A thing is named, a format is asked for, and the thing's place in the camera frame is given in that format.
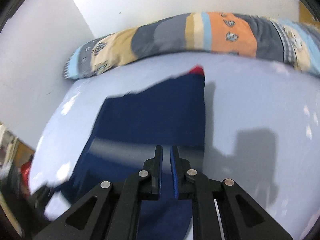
gray wall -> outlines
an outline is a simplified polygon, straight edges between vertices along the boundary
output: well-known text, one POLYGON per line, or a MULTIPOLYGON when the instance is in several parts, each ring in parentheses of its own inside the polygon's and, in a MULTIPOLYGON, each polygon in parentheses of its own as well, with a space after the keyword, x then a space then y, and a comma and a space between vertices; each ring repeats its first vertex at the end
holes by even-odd
POLYGON ((73 0, 26 0, 0 33, 0 120, 31 147, 72 85, 65 61, 91 39, 73 0))

triangular cutout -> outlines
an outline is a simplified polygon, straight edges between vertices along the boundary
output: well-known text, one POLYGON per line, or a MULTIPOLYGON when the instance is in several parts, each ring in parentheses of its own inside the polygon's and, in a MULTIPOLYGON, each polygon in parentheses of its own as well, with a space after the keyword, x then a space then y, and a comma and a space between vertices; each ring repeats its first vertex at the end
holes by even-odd
POLYGON ((96 202, 97 197, 91 197, 86 203, 84 203, 78 210, 76 210, 66 219, 66 223, 74 228, 83 230, 96 202))
POLYGON ((263 217, 241 195, 236 195, 236 199, 247 227, 252 228, 264 222, 263 217))

navy blue cloth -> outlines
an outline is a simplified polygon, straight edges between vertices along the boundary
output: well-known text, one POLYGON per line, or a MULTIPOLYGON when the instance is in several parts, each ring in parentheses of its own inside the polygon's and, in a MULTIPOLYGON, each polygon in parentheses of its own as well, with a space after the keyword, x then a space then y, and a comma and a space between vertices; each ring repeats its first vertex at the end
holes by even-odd
MULTIPOLYGON (((95 138, 129 143, 204 148, 204 76, 186 74, 149 89, 107 98, 70 177, 58 186, 74 203, 102 180, 125 180, 129 167, 90 152, 95 138)), ((191 201, 176 200, 171 174, 163 174, 159 201, 143 201, 138 240, 182 240, 192 216, 191 201)))

red fabric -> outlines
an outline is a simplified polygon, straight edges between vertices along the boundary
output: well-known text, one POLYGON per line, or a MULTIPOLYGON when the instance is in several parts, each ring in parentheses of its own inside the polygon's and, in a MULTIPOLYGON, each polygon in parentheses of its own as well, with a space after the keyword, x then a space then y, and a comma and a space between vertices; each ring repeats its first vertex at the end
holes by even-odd
POLYGON ((26 162, 21 166, 21 176, 23 185, 28 188, 28 180, 29 180, 29 173, 31 168, 31 161, 26 162))
POLYGON ((194 68, 190 69, 188 73, 189 74, 198 74, 198 75, 204 76, 203 68, 200 65, 196 65, 194 68))

light blue stripe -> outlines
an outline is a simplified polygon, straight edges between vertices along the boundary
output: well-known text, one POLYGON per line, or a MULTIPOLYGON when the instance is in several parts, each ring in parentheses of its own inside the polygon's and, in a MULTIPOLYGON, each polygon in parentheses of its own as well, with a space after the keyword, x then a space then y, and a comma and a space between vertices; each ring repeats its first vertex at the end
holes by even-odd
POLYGON ((79 70, 78 70, 78 56, 80 54, 82 46, 79 47, 74 54, 71 56, 69 65, 68 65, 68 76, 71 79, 80 78, 79 70))
POLYGON ((312 37, 308 35, 304 30, 300 28, 299 25, 289 21, 289 20, 279 20, 282 25, 288 25, 289 27, 294 28, 306 43, 308 51, 310 54, 310 69, 308 72, 320 76, 320 51, 318 46, 313 41, 312 37))
POLYGON ((211 35, 211 23, 209 15, 205 12, 201 13, 203 22, 203 49, 211 51, 212 35, 211 35))

